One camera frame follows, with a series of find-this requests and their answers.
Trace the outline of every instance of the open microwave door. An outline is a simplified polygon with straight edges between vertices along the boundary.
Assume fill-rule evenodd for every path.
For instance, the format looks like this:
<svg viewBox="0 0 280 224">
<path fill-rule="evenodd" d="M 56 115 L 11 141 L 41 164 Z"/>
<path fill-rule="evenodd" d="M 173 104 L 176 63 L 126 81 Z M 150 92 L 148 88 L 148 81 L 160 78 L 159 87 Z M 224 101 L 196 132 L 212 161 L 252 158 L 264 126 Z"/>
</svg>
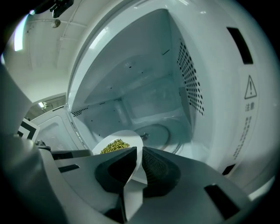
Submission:
<svg viewBox="0 0 280 224">
<path fill-rule="evenodd" d="M 40 127 L 37 140 L 42 140 L 52 151 L 86 149 L 64 106 L 35 118 L 32 123 Z"/>
</svg>

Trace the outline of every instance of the ventilation holes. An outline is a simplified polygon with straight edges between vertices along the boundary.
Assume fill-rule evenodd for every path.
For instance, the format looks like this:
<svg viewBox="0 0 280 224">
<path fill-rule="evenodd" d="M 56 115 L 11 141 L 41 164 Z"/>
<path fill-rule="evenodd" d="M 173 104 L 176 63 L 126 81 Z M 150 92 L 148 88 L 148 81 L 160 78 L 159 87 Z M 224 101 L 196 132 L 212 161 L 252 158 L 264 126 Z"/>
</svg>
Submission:
<svg viewBox="0 0 280 224">
<path fill-rule="evenodd" d="M 177 64 L 182 72 L 189 105 L 193 106 L 202 116 L 204 116 L 203 96 L 200 82 L 198 81 L 198 75 L 188 49 L 182 41 L 180 42 Z"/>
<path fill-rule="evenodd" d="M 114 101 L 123 101 L 122 98 L 117 98 L 117 99 L 114 99 Z"/>
<path fill-rule="evenodd" d="M 81 109 L 81 110 L 77 110 L 77 111 L 75 111 L 75 112 L 71 112 L 71 114 L 73 115 L 73 117 L 76 117 L 76 116 L 78 116 L 78 115 L 81 115 L 81 114 L 82 114 L 82 111 L 87 110 L 87 109 L 88 109 L 88 107 L 83 108 L 83 109 Z"/>
</svg>

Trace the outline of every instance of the white plastic surface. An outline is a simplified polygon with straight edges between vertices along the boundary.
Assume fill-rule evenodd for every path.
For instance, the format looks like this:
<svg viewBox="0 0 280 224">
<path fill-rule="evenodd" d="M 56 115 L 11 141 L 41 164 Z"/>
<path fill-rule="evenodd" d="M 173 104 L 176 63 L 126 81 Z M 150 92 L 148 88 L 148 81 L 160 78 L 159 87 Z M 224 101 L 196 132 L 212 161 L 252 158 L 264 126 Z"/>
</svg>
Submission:
<svg viewBox="0 0 280 224">
<path fill-rule="evenodd" d="M 135 132 L 142 136 L 144 146 L 158 150 L 165 150 L 171 138 L 168 128 L 160 124 L 147 125 Z"/>
<path fill-rule="evenodd" d="M 249 199 L 251 201 L 255 200 L 256 198 L 263 196 L 269 192 L 271 189 L 273 183 L 274 183 L 275 177 L 272 177 L 267 183 L 265 183 L 263 186 L 261 186 L 259 189 L 254 191 L 249 195 Z"/>
<path fill-rule="evenodd" d="M 253 65 L 243 63 L 228 27 L 241 32 Z M 189 121 L 181 121 L 191 125 L 186 148 L 192 153 L 184 150 L 182 155 L 220 173 L 235 164 L 228 176 L 247 192 L 272 177 L 268 167 L 280 146 L 279 61 L 241 7 L 232 1 L 134 1 L 96 36 L 77 67 L 68 100 L 70 111 L 92 108 L 73 118 L 87 144 L 96 145 L 102 139 L 99 133 L 185 114 Z M 196 68 L 203 115 L 186 103 L 188 92 L 181 95 L 182 104 L 176 94 L 186 88 L 177 63 L 181 42 Z M 162 81 L 168 75 L 171 83 Z M 256 91 L 252 98 L 246 98 L 249 82 Z M 120 97 L 123 103 L 107 104 Z"/>
<path fill-rule="evenodd" d="M 64 107 L 49 111 L 32 120 L 32 123 L 40 127 L 37 140 L 43 140 L 53 151 L 85 149 L 75 134 Z"/>
</svg>

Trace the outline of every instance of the warning label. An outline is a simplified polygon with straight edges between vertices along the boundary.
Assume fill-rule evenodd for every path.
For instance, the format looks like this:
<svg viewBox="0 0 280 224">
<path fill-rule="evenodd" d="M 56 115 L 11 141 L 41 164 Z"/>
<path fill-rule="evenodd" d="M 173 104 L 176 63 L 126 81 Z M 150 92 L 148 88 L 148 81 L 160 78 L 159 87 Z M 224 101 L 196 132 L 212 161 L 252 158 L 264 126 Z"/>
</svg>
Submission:
<svg viewBox="0 0 280 224">
<path fill-rule="evenodd" d="M 251 123 L 251 120 L 252 120 L 252 116 L 249 116 L 249 117 L 246 117 L 246 120 L 245 120 L 245 126 L 244 126 L 244 129 L 243 129 L 243 133 L 241 135 L 241 139 L 240 139 L 240 143 L 239 145 L 237 146 L 234 154 L 233 154 L 233 157 L 234 159 L 236 160 L 240 150 L 242 149 L 243 147 L 243 144 L 245 142 L 245 139 L 246 139 L 246 136 L 248 134 L 248 131 L 249 131 L 249 127 L 250 127 L 250 123 Z"/>
<path fill-rule="evenodd" d="M 250 99 L 250 98 L 253 98 L 256 96 L 257 96 L 257 91 L 256 91 L 255 85 L 253 83 L 253 80 L 252 80 L 251 76 L 249 75 L 246 93 L 245 93 L 244 98 L 246 100 L 246 99 Z"/>
<path fill-rule="evenodd" d="M 245 106 L 245 112 L 253 110 L 254 108 L 255 108 L 255 103 L 254 102 L 247 103 L 246 106 Z"/>
</svg>

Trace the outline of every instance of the green beans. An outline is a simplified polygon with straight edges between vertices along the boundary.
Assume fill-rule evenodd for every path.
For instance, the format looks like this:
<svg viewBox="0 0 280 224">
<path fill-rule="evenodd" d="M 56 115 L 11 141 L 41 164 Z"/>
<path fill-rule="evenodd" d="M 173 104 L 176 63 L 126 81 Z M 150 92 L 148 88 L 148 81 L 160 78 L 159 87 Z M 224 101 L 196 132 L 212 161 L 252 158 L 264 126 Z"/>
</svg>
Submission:
<svg viewBox="0 0 280 224">
<path fill-rule="evenodd" d="M 107 145 L 100 154 L 108 153 L 108 152 L 113 152 L 117 151 L 119 149 L 127 148 L 130 145 L 128 143 L 123 142 L 121 139 L 116 139 L 114 142 L 110 143 Z"/>
</svg>

